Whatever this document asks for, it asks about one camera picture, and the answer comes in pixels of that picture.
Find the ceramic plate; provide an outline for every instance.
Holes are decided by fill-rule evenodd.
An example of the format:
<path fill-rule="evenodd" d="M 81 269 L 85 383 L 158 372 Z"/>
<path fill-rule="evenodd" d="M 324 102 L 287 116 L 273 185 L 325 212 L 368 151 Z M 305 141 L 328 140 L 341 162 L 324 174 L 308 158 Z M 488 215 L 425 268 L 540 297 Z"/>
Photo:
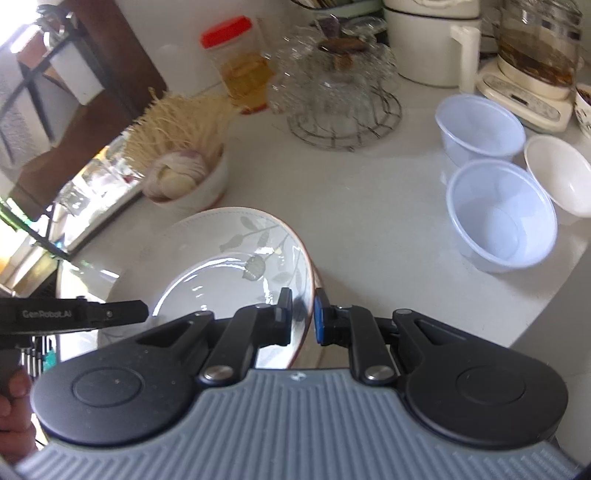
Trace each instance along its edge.
<path fill-rule="evenodd" d="M 269 213 L 242 207 L 201 212 L 157 235 L 119 277 L 107 301 L 142 300 L 151 316 L 143 324 L 100 330 L 98 346 L 197 310 L 227 318 L 246 305 L 273 304 L 282 287 L 293 292 L 291 343 L 261 349 L 258 368 L 287 368 L 296 357 L 312 314 L 310 259 L 297 235 Z"/>

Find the white bowl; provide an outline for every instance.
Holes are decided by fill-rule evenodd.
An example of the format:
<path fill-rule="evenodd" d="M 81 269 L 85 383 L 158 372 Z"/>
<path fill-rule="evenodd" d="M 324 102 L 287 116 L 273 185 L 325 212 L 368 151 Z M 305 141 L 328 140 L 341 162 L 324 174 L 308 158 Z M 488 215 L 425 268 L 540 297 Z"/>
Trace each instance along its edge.
<path fill-rule="evenodd" d="M 591 86 L 584 83 L 577 84 L 577 97 L 574 103 L 574 114 L 579 121 L 579 128 L 586 137 L 591 138 L 591 105 L 580 94 L 580 90 L 591 95 Z"/>
<path fill-rule="evenodd" d="M 269 213 L 224 207 L 193 215 L 153 237 L 113 285 L 108 301 L 142 300 L 146 322 L 102 329 L 98 346 L 184 315 L 211 310 L 229 318 L 243 306 L 275 304 L 293 293 L 291 343 L 261 349 L 258 368 L 287 368 L 310 324 L 313 267 L 298 236 Z"/>
<path fill-rule="evenodd" d="M 532 267 L 556 243 L 552 202 L 512 163 L 487 159 L 464 165 L 447 186 L 446 203 L 458 249 L 479 270 Z"/>
<path fill-rule="evenodd" d="M 591 218 L 591 166 L 576 148 L 556 137 L 536 135 L 524 153 L 527 170 L 552 198 L 562 225 Z"/>
<path fill-rule="evenodd" d="M 223 196 L 228 187 L 228 174 L 228 159 L 224 153 L 205 180 L 189 194 L 166 202 L 150 200 L 160 207 L 183 212 L 187 216 L 202 212 L 214 205 Z"/>
<path fill-rule="evenodd" d="M 461 167 L 477 158 L 512 161 L 523 150 L 525 129 L 509 110 L 476 95 L 453 95 L 435 120 L 447 155 Z"/>

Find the glass kettle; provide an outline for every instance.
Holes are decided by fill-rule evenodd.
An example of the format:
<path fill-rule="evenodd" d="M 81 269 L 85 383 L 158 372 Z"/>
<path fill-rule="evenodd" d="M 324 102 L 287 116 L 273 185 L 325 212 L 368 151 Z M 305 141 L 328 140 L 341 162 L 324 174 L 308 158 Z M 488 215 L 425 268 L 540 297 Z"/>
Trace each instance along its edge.
<path fill-rule="evenodd" d="M 499 56 L 546 86 L 570 90 L 579 63 L 582 16 L 572 0 L 503 0 Z"/>

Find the black circular pad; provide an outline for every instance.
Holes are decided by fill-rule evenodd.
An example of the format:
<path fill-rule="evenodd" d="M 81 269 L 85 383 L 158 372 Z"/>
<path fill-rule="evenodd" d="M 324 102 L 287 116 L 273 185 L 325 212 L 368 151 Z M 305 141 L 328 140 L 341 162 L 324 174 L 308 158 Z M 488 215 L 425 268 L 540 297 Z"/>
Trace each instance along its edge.
<path fill-rule="evenodd" d="M 414 414 L 451 440 L 510 449 L 549 438 L 568 401 L 547 365 L 484 340 L 432 345 L 408 376 Z"/>
<path fill-rule="evenodd" d="M 476 367 L 457 378 L 457 389 L 464 397 L 483 405 L 504 405 L 525 392 L 521 375 L 498 367 Z"/>
<path fill-rule="evenodd" d="M 98 368 L 74 382 L 74 395 L 91 407 L 114 407 L 131 401 L 141 390 L 142 379 L 133 370 Z"/>
<path fill-rule="evenodd" d="M 52 436 L 111 447 L 174 424 L 194 389 L 193 378 L 167 349 L 119 342 L 48 370 L 35 383 L 31 402 Z"/>

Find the glass jar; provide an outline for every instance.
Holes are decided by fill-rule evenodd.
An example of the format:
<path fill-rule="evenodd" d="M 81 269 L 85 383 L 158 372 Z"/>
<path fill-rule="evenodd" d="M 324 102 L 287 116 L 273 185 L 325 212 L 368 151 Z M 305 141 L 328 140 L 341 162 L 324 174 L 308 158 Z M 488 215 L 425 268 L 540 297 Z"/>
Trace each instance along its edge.
<path fill-rule="evenodd" d="M 249 18 L 231 18 L 201 35 L 201 45 L 216 66 L 228 95 L 243 113 L 267 105 L 265 87 L 273 76 Z"/>

